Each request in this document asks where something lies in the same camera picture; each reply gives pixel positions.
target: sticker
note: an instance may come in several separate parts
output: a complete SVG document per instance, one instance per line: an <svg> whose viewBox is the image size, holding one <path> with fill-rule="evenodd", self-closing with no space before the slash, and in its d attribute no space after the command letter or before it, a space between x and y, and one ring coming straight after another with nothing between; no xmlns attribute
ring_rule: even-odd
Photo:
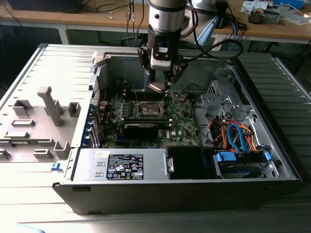
<svg viewBox="0 0 311 233"><path fill-rule="evenodd" d="M142 154L110 154L106 177L108 180L143 180L143 164Z"/></svg>
<svg viewBox="0 0 311 233"><path fill-rule="evenodd" d="M94 158L108 158L109 154L110 154L110 151L97 150L97 151L95 151L95 157Z"/></svg>

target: blue cable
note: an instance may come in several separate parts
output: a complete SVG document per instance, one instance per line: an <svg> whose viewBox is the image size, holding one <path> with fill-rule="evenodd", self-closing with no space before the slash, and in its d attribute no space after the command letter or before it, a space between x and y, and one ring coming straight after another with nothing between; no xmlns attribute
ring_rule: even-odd
<svg viewBox="0 0 311 233"><path fill-rule="evenodd" d="M244 136L243 136L242 129L237 124L229 125L228 130L227 130L228 142L234 147L234 149L237 150L238 153L240 152L239 148L231 140L231 128L232 127L236 127L238 129L238 132L239 132L239 135L240 135L241 146L242 146L243 151L245 151L246 154L250 154L250 151L249 151L249 149L247 147L247 144L244 141Z"/></svg>
<svg viewBox="0 0 311 233"><path fill-rule="evenodd" d="M229 20L229 22L232 24L232 26L234 28L234 38L233 38L233 40L235 40L236 37L237 37L237 34L238 34L237 28L236 28L236 26L234 25L234 23L231 20ZM234 46L234 44L232 43L232 45L231 45L231 47L229 48L228 51L232 50L233 46Z"/></svg>

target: electronic component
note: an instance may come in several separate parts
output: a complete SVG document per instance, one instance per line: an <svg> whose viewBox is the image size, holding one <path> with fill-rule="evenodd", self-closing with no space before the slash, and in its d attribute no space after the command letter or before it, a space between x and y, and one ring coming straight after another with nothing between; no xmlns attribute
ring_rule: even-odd
<svg viewBox="0 0 311 233"><path fill-rule="evenodd" d="M225 179L262 177L262 171L271 161L267 151L251 152L249 155L230 151L219 151L213 159L217 161L218 176Z"/></svg>
<svg viewBox="0 0 311 233"><path fill-rule="evenodd" d="M167 142L198 145L198 135L192 132L195 125L190 117L190 100L175 101L181 96L185 97L137 92L135 100L130 92L125 98L108 98L111 114L103 121L102 148L163 148Z"/></svg>

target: motherboard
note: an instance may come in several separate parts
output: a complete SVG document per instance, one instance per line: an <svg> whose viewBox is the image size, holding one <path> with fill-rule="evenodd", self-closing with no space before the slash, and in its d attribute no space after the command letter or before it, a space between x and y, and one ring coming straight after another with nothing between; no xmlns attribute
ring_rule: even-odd
<svg viewBox="0 0 311 233"><path fill-rule="evenodd" d="M197 146L199 138L186 95L113 96L104 103L102 148Z"/></svg>

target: side panel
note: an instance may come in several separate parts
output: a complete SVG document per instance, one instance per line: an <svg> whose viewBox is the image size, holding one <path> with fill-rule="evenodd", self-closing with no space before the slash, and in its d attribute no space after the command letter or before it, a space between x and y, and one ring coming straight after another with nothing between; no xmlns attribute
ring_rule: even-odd
<svg viewBox="0 0 311 233"><path fill-rule="evenodd" d="M79 215L259 208L299 181L60 186L53 189Z"/></svg>

